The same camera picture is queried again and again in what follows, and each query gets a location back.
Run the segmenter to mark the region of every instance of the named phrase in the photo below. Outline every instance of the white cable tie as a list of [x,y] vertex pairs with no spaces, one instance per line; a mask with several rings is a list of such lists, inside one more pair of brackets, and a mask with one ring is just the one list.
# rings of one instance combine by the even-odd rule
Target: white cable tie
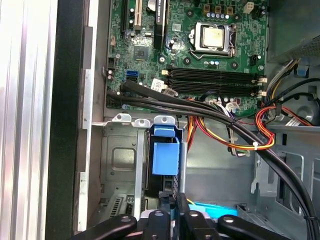
[[254,141],[252,143],[252,145],[254,146],[254,150],[257,151],[258,150],[258,143],[256,141]]

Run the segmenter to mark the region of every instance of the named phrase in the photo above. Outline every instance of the cpu socket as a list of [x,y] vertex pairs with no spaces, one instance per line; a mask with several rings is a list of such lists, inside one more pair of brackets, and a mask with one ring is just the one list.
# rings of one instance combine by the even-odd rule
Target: cpu socket
[[236,25],[197,22],[189,40],[194,53],[233,57],[236,54]]

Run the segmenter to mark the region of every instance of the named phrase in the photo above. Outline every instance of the white pci slot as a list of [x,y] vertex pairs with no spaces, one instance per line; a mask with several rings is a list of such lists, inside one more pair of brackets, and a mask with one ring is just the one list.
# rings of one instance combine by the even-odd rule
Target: white pci slot
[[142,1],[135,0],[134,29],[139,31],[141,30]]

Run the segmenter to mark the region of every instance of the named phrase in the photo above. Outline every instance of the cable tie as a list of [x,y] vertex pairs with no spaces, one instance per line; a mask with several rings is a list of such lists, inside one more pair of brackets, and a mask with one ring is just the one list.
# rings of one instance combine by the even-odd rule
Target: cable tie
[[256,141],[254,141],[252,143],[252,145],[254,146],[254,150],[257,151],[258,150],[258,143]]
[[309,220],[309,221],[317,221],[318,220],[317,216],[304,216],[303,218],[305,220]]
[[232,122],[228,125],[228,126],[226,126],[227,128],[230,128],[230,127],[232,127],[235,123],[236,123],[236,119],[234,118],[233,120],[232,120]]

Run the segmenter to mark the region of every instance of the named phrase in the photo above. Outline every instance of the black plastic clip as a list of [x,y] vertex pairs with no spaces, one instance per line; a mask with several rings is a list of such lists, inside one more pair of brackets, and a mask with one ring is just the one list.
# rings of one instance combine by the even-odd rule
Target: black plastic clip
[[275,116],[279,117],[281,114],[282,105],[280,103],[275,104]]
[[309,221],[318,221],[319,219],[317,216],[304,216],[303,218]]
[[231,122],[229,125],[227,125],[226,127],[227,127],[227,128],[232,127],[237,121],[238,121],[238,120],[234,118],[234,119],[232,120],[232,122]]

